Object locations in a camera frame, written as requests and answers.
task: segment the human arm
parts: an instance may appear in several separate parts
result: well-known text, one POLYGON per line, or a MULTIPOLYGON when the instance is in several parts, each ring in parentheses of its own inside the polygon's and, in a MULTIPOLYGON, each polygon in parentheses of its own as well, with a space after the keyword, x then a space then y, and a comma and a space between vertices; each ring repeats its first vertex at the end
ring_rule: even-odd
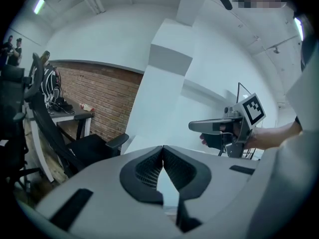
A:
POLYGON ((15 56, 15 57, 19 57, 21 52, 17 52, 15 49, 12 49, 12 54, 15 56))
POLYGON ((18 62, 17 65, 19 65, 21 63, 21 59, 22 59, 22 54, 20 54, 19 58, 18 58, 18 62))
POLYGON ((1 53, 9 52, 11 49, 12 49, 12 45, 6 42, 1 46, 1 53))
MULTIPOLYGON (((220 130, 225 130, 225 126, 221 126, 220 130)), ((272 147, 278 147, 284 140, 299 134, 301 131, 302 128, 296 121, 277 128, 255 127, 245 144, 245 149, 256 148, 265 150, 272 147)), ((239 135, 239 132, 239 127, 234 126, 235 135, 239 135)), ((206 144, 202 135, 200 138, 202 139, 202 143, 206 144)))

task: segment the desk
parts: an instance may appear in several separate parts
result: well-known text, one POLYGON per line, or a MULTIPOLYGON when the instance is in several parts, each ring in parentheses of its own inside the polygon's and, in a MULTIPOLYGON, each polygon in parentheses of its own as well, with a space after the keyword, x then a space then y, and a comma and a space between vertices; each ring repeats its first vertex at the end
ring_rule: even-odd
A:
MULTIPOLYGON (((75 119, 74 117, 77 117, 78 115, 85 115, 85 114, 92 113, 92 112, 87 112, 87 111, 81 109, 80 104, 78 104, 70 99, 66 98, 65 100, 67 101, 68 104, 73 106, 73 110, 75 111, 75 114, 67 114, 65 112, 54 111, 54 114, 51 115, 51 118, 55 124, 57 122, 61 122, 61 121, 73 120, 73 119, 75 119)), ((45 173, 45 175, 49 179, 49 181, 52 182, 53 177, 52 177, 52 174, 49 170, 49 167, 44 159, 44 155, 43 155, 43 152, 41 149, 41 144, 40 144, 39 132, 38 132, 39 128, 38 128, 37 123, 34 119, 33 111, 29 107, 27 107, 26 113, 27 113, 27 118, 30 121, 34 147, 35 147, 36 154, 39 158, 39 162, 40 162, 40 165, 42 167, 42 171, 45 173)), ((91 118, 88 118, 85 120, 84 136, 88 136, 90 134, 90 125, 91 125, 91 118)))

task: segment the black slot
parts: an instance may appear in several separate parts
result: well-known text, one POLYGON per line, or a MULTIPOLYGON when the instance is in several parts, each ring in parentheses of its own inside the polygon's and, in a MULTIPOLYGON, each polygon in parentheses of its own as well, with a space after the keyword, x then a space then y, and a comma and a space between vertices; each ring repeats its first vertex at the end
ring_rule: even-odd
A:
POLYGON ((183 199, 179 199, 178 202, 178 209, 177 209, 177 219, 176 219, 176 226, 180 228, 184 233, 195 229, 196 227, 200 226, 202 223, 196 219, 189 216, 185 203, 183 199))
POLYGON ((93 192, 88 189, 79 189, 51 218, 51 222, 57 227, 68 231, 73 221, 86 205, 93 192))
POLYGON ((233 165, 229 169, 236 171, 236 172, 250 174, 250 175, 252 175, 255 172, 255 169, 253 169, 253 168, 243 167, 243 166, 239 166, 239 165, 233 165))

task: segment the ceiling light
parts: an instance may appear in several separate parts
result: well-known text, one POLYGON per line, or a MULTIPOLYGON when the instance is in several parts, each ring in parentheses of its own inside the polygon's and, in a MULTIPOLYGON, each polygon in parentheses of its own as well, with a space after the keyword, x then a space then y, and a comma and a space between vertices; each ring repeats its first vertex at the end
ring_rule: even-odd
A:
POLYGON ((44 5, 44 0, 39 0, 35 9, 34 9, 34 13, 38 14, 43 5, 44 5))
POLYGON ((304 40, 303 26, 301 25, 300 20, 297 18, 295 18, 295 23, 297 25, 297 28, 301 37, 301 41, 303 41, 304 40))

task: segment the brick wall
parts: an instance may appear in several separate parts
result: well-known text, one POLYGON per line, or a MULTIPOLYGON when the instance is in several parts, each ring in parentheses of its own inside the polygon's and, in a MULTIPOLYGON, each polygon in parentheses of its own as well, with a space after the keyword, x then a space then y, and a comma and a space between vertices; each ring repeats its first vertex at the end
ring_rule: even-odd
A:
MULTIPOLYGON (((50 62, 61 74, 64 97, 94 108, 90 133, 106 141, 125 132, 142 75, 103 65, 50 62)), ((73 138, 77 123, 61 122, 73 138)))

